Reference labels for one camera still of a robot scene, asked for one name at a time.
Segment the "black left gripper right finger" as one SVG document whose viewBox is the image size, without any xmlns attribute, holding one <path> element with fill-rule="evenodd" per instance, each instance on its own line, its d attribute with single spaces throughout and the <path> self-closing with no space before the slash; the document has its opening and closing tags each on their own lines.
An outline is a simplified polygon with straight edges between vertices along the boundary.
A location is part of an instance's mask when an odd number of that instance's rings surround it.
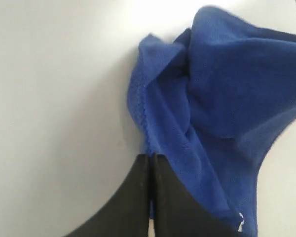
<svg viewBox="0 0 296 237">
<path fill-rule="evenodd" d="M 240 237 L 207 212 L 187 191 L 164 155 L 151 162 L 156 237 Z"/>
</svg>

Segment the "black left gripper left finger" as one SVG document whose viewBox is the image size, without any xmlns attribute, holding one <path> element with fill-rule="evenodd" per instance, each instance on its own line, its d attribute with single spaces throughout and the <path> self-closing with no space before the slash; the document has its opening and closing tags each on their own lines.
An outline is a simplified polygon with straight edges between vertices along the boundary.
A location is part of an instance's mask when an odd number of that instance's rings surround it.
<svg viewBox="0 0 296 237">
<path fill-rule="evenodd" d="M 150 166 L 138 155 L 120 187 L 90 219 L 69 237 L 147 237 L 150 217 Z"/>
</svg>

